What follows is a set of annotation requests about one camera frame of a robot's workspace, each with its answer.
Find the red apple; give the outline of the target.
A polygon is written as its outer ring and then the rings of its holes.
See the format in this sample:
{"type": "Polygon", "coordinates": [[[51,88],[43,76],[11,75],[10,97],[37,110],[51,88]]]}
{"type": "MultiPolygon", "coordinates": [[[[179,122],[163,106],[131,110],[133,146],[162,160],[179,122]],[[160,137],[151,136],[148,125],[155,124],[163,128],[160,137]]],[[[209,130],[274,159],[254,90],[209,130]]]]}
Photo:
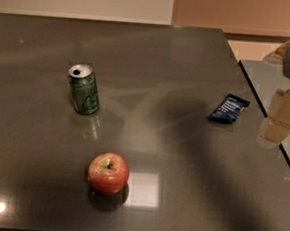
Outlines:
{"type": "Polygon", "coordinates": [[[129,172],[129,166],[122,156],[103,153],[90,162],[87,178],[93,190],[109,196],[119,193],[127,185],[129,172]]]}

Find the dark blue snack packet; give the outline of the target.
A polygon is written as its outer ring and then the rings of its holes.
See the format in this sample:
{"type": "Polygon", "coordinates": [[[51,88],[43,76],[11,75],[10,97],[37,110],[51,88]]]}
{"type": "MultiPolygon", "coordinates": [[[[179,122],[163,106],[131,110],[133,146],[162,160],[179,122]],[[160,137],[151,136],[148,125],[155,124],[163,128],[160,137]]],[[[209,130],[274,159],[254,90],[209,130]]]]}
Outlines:
{"type": "Polygon", "coordinates": [[[208,120],[221,124],[232,124],[236,122],[242,110],[249,106],[250,102],[248,100],[229,94],[208,116],[208,120]]]}

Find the green soda can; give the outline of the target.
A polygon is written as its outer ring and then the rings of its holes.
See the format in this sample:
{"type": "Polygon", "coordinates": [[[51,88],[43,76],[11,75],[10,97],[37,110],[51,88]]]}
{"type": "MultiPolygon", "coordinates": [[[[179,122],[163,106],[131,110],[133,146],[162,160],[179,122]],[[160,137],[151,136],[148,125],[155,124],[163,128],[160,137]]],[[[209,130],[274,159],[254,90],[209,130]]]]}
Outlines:
{"type": "Polygon", "coordinates": [[[99,107],[96,77],[90,65],[79,63],[68,70],[74,108],[81,115],[95,113],[99,107]]]}

